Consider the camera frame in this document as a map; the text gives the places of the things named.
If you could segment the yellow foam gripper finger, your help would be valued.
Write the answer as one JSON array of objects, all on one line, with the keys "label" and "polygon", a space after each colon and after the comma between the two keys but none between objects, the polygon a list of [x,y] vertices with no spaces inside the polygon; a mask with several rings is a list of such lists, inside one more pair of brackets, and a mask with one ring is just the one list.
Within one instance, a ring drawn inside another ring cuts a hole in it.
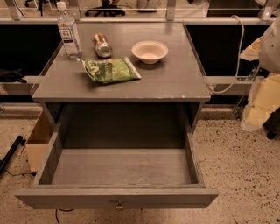
[{"label": "yellow foam gripper finger", "polygon": [[280,107],[280,74],[270,73],[267,78],[257,78],[248,95],[241,127],[246,131],[260,129],[271,114]]}]

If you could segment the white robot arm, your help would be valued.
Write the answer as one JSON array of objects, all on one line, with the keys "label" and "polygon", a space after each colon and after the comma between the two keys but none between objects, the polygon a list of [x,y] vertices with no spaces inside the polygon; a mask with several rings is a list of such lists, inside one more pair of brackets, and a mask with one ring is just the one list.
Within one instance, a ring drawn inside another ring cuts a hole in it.
[{"label": "white robot arm", "polygon": [[259,67],[269,72],[267,78],[252,85],[242,114],[241,127],[255,131],[280,108],[280,17],[243,50],[240,57],[248,61],[259,60]]}]

